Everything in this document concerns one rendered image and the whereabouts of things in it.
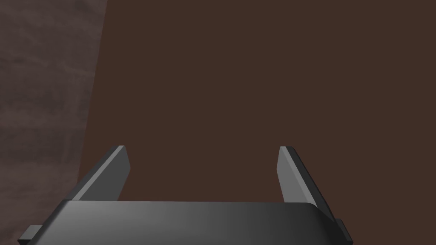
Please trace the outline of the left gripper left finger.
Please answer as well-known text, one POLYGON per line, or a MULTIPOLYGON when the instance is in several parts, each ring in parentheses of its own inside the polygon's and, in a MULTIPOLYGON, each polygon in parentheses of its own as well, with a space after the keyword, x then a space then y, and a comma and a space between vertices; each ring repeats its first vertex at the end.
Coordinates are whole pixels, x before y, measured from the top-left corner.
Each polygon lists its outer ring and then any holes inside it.
POLYGON ((124 145, 113 146, 65 197, 72 201, 116 201, 130 172, 124 145))

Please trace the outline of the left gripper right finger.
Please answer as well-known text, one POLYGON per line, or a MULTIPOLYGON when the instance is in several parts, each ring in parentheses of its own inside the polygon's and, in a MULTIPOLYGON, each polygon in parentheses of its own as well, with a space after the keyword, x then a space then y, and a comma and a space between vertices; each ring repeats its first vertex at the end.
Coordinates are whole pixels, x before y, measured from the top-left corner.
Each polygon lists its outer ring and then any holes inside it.
POLYGON ((335 221, 329 205, 293 147, 280 147, 276 170, 285 202, 313 204, 329 219, 335 221))

